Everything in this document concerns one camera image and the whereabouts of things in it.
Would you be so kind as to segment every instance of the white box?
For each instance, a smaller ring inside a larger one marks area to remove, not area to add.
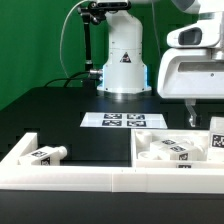
[[[19,154],[15,151],[18,146],[15,146],[6,156],[9,164],[6,159],[0,163],[0,189],[224,194],[223,162],[205,161],[205,156],[201,157],[202,161],[138,159],[138,153],[143,150],[136,147],[136,132],[139,131],[150,132],[152,141],[175,136],[190,139],[206,149],[205,155],[209,145],[209,131],[132,129],[132,167],[30,166],[27,169],[12,164],[10,155],[17,162],[27,151],[27,145],[33,150],[34,136],[31,135],[25,137],[26,143],[24,139],[18,143],[24,145],[23,149],[19,147]]]

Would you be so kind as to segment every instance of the black cable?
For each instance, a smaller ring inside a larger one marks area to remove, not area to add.
[[[57,82],[57,81],[73,81],[73,80],[83,80],[84,78],[59,78],[59,79],[53,79],[49,82],[47,82],[44,87],[48,87],[49,84],[53,83],[53,82]]]
[[[73,78],[75,78],[75,77],[77,77],[79,75],[87,74],[87,73],[89,73],[89,72],[85,71],[85,72],[77,72],[77,73],[75,73],[74,75],[72,75],[71,77],[69,77],[67,79],[67,81],[65,82],[63,87],[66,88],[68,86],[68,84],[73,80]]]

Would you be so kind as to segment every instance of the white cube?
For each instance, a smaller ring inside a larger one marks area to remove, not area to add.
[[[161,160],[197,160],[199,149],[189,143],[181,143],[158,150]]]

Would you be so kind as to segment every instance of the black and white pattern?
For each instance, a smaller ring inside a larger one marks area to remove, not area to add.
[[[46,159],[41,160],[41,166],[50,166],[50,165],[51,165],[50,157],[47,157]]]
[[[121,126],[122,121],[117,120],[103,120],[102,126],[110,126],[110,127],[116,127]]]
[[[179,164],[179,165],[177,165],[177,168],[191,169],[192,165],[190,165],[190,164]]]
[[[162,143],[166,144],[166,145],[173,145],[175,144],[176,142],[172,141],[172,140],[164,140],[162,141]]]
[[[172,147],[170,149],[172,149],[175,152],[182,152],[182,151],[185,151],[186,150],[186,149],[184,149],[184,148],[182,148],[180,146],[175,146],[175,147]]]
[[[44,156],[44,155],[47,155],[46,152],[41,152],[41,151],[37,151],[37,152],[34,152],[33,154],[31,154],[32,156],[36,156],[38,158]]]
[[[188,160],[188,153],[179,155],[179,160]]]
[[[145,115],[144,114],[128,114],[127,118],[132,120],[145,120]]]
[[[146,127],[145,121],[128,121],[127,122],[128,127]]]
[[[122,114],[104,114],[104,119],[122,119]]]
[[[224,136],[223,135],[213,135],[212,136],[212,147],[224,148]]]

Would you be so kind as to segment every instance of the white block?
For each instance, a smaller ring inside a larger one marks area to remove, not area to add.
[[[138,153],[138,159],[140,160],[158,160],[159,156],[155,152],[142,151]]]
[[[138,149],[149,148],[152,142],[152,133],[150,131],[136,131],[136,147]]]
[[[150,150],[158,150],[164,147],[175,146],[180,143],[186,142],[187,140],[179,138],[167,138],[150,143]]]
[[[63,146],[45,146],[19,158],[20,165],[60,166],[60,160],[67,155]]]
[[[159,158],[162,160],[197,160],[198,148],[188,143],[181,143],[171,147],[158,150]]]

